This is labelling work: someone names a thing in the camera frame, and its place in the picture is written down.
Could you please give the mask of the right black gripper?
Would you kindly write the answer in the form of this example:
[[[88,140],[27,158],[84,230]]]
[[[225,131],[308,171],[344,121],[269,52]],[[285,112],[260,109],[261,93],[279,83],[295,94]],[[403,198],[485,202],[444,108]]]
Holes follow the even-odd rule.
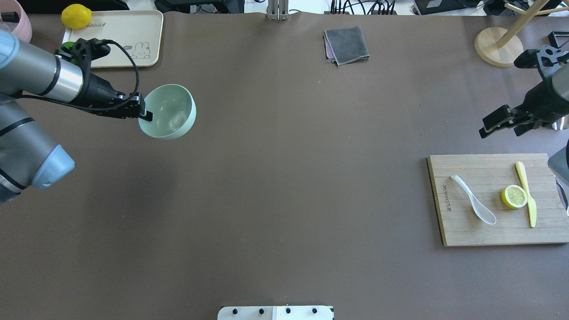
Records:
[[[483,127],[478,130],[482,139],[504,129],[513,129],[516,136],[529,130],[551,125],[568,115],[569,103],[559,95],[551,80],[543,80],[525,95],[518,107],[515,121],[508,105],[502,105],[482,119]]]

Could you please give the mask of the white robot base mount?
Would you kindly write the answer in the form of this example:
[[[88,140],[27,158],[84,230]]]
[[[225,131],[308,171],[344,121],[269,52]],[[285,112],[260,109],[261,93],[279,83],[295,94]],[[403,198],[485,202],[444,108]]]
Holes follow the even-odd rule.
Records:
[[[334,320],[332,306],[226,306],[219,310],[218,320]]]

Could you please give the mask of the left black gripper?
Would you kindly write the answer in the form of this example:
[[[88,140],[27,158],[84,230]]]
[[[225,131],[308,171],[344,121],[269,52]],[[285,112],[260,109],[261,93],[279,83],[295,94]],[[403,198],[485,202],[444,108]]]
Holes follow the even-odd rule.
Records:
[[[154,114],[145,111],[145,104],[138,89],[140,77],[136,75],[135,87],[129,95],[116,91],[105,79],[91,74],[80,91],[80,107],[93,115],[110,118],[138,118],[151,122]]]

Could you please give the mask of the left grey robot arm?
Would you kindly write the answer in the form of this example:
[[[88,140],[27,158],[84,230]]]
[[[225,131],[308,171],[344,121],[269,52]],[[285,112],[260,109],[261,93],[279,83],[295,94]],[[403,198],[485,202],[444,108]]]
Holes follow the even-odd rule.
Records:
[[[153,114],[140,94],[122,93],[91,71],[92,61],[110,53],[110,39],[78,39],[49,53],[7,31],[1,32],[0,192],[7,203],[29,187],[44,190],[75,167],[73,158],[19,104],[21,99],[59,104],[101,117]]]

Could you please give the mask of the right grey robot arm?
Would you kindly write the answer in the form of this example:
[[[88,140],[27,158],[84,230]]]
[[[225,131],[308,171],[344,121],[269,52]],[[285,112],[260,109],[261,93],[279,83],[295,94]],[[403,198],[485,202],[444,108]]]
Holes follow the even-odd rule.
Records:
[[[554,63],[534,68],[538,69],[542,81],[526,93],[518,107],[504,104],[484,117],[478,131],[481,138],[509,128],[514,129],[516,136],[522,136],[568,115],[568,65]]]

